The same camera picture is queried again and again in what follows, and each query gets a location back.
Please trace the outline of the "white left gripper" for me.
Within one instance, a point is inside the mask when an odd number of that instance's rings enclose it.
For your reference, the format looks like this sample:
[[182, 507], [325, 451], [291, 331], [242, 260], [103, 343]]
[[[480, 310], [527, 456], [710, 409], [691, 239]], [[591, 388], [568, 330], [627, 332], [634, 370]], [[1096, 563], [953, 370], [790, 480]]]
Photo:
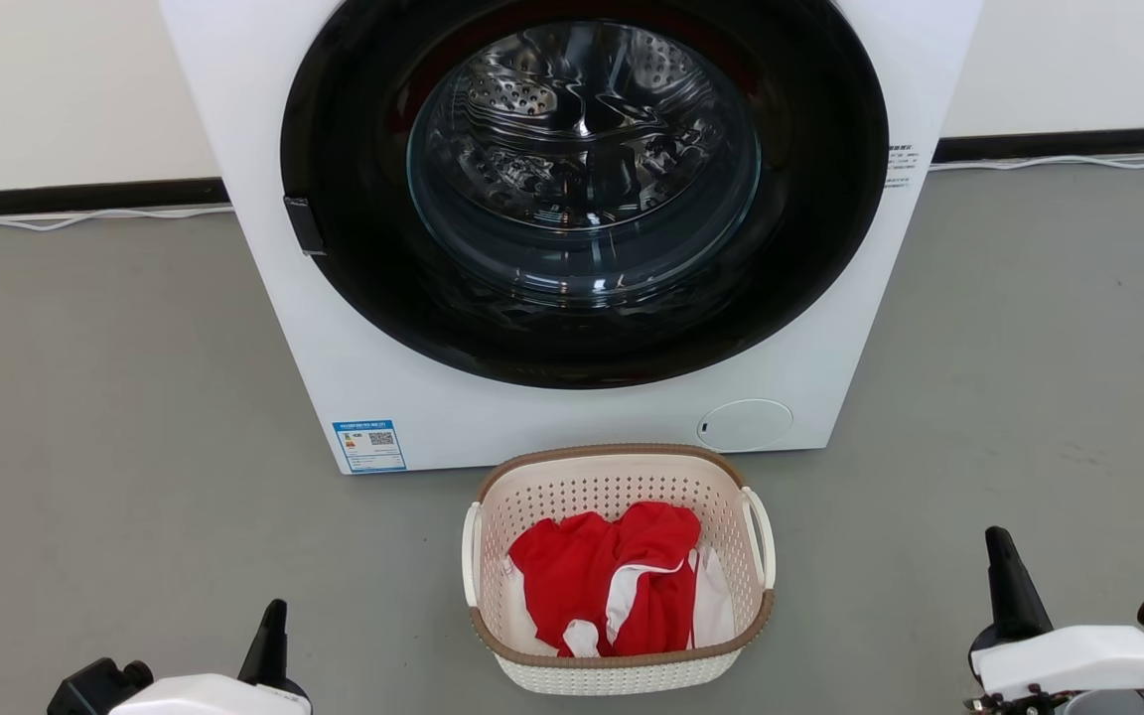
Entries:
[[108, 715], [313, 715], [305, 696], [294, 696], [287, 673], [289, 606], [272, 599], [260, 617], [237, 680], [204, 673], [156, 680]]

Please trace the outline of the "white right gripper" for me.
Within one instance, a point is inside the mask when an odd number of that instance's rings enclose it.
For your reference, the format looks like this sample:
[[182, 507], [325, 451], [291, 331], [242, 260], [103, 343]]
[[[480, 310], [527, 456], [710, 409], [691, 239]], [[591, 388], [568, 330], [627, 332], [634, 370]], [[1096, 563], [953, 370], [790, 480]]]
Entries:
[[1003, 526], [985, 530], [991, 642], [970, 656], [982, 696], [972, 715], [1143, 715], [1144, 631], [1052, 620]]

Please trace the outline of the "cream perforated laundry basket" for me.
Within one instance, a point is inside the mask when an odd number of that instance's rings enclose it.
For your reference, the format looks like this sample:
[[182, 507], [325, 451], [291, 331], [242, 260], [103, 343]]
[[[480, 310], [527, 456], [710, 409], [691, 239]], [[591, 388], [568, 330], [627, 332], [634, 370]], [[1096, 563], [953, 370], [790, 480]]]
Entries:
[[[646, 501], [698, 516], [698, 547], [716, 549], [725, 570], [734, 638], [666, 654], [591, 659], [509, 646], [502, 561], [514, 541], [543, 519], [598, 513], [617, 521]], [[766, 507], [725, 456], [693, 445], [583, 445], [509, 459], [488, 474], [468, 508], [460, 565], [474, 631], [514, 683], [545, 696], [639, 696], [716, 680], [758, 637], [774, 607], [777, 558]]]

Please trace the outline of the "blue energy label sticker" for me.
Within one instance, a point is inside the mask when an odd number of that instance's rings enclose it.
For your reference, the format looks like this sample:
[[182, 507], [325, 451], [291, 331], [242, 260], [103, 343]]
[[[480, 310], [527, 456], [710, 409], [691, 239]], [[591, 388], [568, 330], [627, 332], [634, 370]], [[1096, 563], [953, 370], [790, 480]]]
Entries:
[[342, 472], [364, 475], [408, 470], [394, 421], [333, 422], [332, 429]]

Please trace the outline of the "white front-load washing machine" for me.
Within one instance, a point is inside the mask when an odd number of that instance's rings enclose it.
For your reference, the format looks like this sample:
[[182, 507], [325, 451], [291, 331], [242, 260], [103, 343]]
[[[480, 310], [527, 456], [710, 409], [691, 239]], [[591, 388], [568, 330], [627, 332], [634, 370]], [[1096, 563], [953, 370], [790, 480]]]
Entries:
[[654, 383], [553, 389], [453, 370], [397, 343], [347, 304], [301, 252], [283, 205], [283, 113], [305, 51], [342, 0], [156, 0], [337, 467], [333, 422], [394, 421], [407, 471], [426, 471], [499, 464], [516, 454], [585, 444], [705, 448], [696, 438], [700, 418], [742, 399], [779, 402], [793, 413], [788, 432], [764, 452], [826, 447], [985, 3], [832, 1], [871, 45], [884, 86], [889, 146], [917, 146], [917, 178], [904, 189], [882, 186], [852, 262], [772, 337]]

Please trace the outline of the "red garment with white stripe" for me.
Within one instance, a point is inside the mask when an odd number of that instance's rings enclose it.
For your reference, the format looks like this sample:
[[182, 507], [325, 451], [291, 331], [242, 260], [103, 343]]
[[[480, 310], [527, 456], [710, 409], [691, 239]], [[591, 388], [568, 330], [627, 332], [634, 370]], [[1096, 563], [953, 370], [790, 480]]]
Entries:
[[508, 557], [537, 638], [558, 656], [666, 654], [693, 643], [691, 556], [700, 535], [690, 508], [646, 501], [617, 521], [598, 513], [540, 521]]

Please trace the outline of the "round white filter cover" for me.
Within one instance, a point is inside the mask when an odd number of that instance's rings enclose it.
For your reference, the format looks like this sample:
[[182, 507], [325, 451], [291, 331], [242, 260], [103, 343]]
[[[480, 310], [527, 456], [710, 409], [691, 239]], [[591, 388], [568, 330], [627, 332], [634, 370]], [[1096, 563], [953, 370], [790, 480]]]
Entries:
[[723, 453], [763, 451], [780, 442], [793, 424], [785, 404], [768, 399], [730, 402], [700, 418], [696, 438]]

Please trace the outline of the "black round glass door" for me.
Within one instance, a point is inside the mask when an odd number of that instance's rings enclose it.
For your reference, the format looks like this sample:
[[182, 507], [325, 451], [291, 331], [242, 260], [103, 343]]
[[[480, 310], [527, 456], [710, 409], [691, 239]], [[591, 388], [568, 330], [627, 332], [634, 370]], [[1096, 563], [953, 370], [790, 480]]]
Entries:
[[[681, 279], [607, 302], [532, 302], [482, 281], [410, 198], [410, 134], [442, 78], [505, 35], [567, 19], [693, 47], [730, 74], [760, 142], [734, 240]], [[324, 279], [414, 352], [518, 386], [654, 383], [772, 337], [852, 262], [890, 137], [869, 51], [832, 0], [342, 0], [291, 85], [283, 194], [312, 204]]]

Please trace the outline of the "black baseboard strip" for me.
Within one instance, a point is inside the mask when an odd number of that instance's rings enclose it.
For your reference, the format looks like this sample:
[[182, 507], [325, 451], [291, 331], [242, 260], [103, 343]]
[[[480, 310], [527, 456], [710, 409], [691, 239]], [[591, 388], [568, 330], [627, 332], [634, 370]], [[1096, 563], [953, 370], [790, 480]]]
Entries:
[[161, 207], [210, 207], [228, 202], [222, 178], [185, 178], [0, 190], [0, 216]]
[[1030, 160], [1048, 157], [1125, 157], [1125, 154], [1144, 154], [1144, 128], [943, 137], [934, 151], [934, 162], [991, 162], [991, 160]]

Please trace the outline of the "steel washing drum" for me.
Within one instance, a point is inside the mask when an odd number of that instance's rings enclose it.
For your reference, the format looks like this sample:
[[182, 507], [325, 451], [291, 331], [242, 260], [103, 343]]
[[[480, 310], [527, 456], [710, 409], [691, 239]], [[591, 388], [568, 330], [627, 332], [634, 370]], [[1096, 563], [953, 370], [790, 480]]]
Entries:
[[410, 198], [482, 281], [535, 300], [631, 297], [734, 240], [760, 182], [726, 70], [644, 27], [522, 29], [442, 78], [410, 134]]

